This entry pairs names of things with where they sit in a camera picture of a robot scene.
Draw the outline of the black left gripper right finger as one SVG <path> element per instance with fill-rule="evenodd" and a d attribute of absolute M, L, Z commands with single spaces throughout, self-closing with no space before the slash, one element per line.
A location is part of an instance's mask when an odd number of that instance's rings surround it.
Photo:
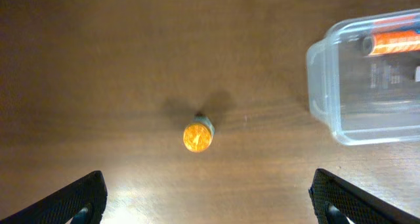
<path fill-rule="evenodd" d="M 318 168 L 308 190 L 319 223 L 419 223 L 419 218 Z"/>

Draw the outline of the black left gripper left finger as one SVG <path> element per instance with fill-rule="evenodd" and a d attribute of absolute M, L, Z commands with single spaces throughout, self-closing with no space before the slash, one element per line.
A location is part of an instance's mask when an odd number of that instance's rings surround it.
<path fill-rule="evenodd" d="M 1 222 L 100 223 L 107 196 L 102 172 L 92 171 Z"/>

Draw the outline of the gold lid balm jar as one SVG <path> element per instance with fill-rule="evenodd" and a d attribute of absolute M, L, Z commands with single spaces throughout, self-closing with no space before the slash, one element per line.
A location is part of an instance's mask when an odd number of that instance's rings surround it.
<path fill-rule="evenodd" d="M 196 114 L 183 132 L 182 141 L 190 152 L 203 152 L 208 149 L 215 135 L 215 127 L 204 114 Z"/>

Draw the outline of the orange vitamin tablet tube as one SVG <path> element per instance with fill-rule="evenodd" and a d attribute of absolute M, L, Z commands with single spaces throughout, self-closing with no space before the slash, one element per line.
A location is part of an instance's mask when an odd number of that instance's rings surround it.
<path fill-rule="evenodd" d="M 372 34 L 362 41 L 365 56 L 389 55 L 419 50 L 419 32 L 406 30 Z"/>

